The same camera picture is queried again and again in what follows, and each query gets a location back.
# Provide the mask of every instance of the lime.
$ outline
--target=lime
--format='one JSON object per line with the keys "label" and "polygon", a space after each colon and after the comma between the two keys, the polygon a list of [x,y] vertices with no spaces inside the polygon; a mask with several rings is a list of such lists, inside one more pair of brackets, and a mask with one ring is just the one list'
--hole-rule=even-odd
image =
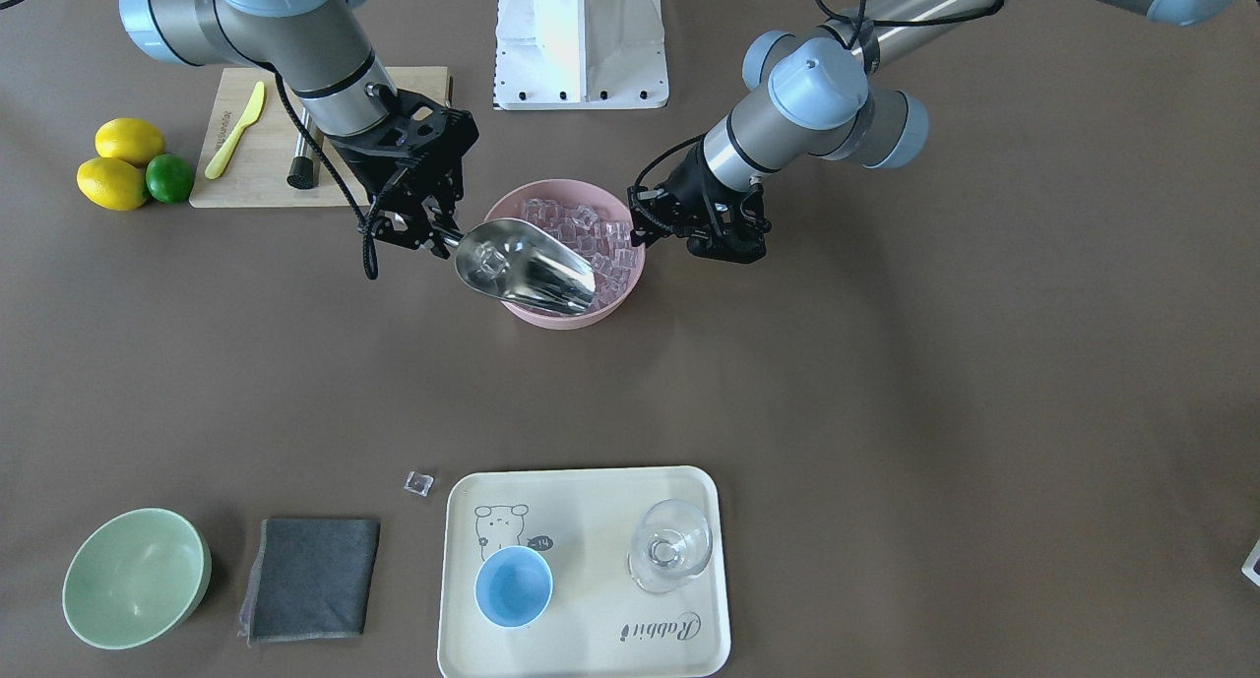
{"label": "lime", "polygon": [[161,131],[144,118],[110,118],[96,131],[96,152],[122,159],[132,166],[144,166],[149,159],[166,149]]}
{"label": "lime", "polygon": [[149,199],[144,174],[112,156],[98,156],[82,163],[74,180],[83,195],[110,210],[135,210]]}
{"label": "lime", "polygon": [[158,155],[145,166],[145,184],[155,199],[183,203],[193,193],[193,166],[175,154]]}

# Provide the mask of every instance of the yellow lemon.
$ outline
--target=yellow lemon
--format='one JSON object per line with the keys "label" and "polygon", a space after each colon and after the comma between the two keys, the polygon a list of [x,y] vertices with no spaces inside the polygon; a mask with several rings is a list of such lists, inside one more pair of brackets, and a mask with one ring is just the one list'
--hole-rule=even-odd
{"label": "yellow lemon", "polygon": [[110,118],[96,131],[96,152],[101,156],[122,159],[132,166],[144,166],[149,159],[166,150],[161,130],[144,118]]}
{"label": "yellow lemon", "polygon": [[74,180],[83,195],[110,210],[135,210],[149,199],[144,171],[112,156],[87,159]]}

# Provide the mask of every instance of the gray cloth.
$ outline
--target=gray cloth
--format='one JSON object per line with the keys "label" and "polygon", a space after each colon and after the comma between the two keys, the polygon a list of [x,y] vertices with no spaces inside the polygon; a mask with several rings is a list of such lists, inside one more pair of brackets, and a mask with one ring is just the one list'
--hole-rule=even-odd
{"label": "gray cloth", "polygon": [[268,518],[241,606],[246,641],[363,634],[378,520]]}

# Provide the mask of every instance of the mint green bowl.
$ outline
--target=mint green bowl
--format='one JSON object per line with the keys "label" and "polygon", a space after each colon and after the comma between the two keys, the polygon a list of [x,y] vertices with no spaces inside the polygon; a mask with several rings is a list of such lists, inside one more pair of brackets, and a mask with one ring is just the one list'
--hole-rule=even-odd
{"label": "mint green bowl", "polygon": [[101,526],[74,553],[62,611],[86,643],[130,649],[188,619],[209,581],[210,551],[197,528],[173,510],[140,508]]}

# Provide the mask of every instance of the cartoon bear drawing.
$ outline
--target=cartoon bear drawing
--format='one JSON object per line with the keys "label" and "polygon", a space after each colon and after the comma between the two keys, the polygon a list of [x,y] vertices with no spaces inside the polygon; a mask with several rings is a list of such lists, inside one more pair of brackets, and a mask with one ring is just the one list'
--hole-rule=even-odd
{"label": "cartoon bear drawing", "polygon": [[495,551],[520,544],[525,532],[525,514],[529,507],[517,505],[479,505],[476,513],[476,542],[481,544],[481,560]]}

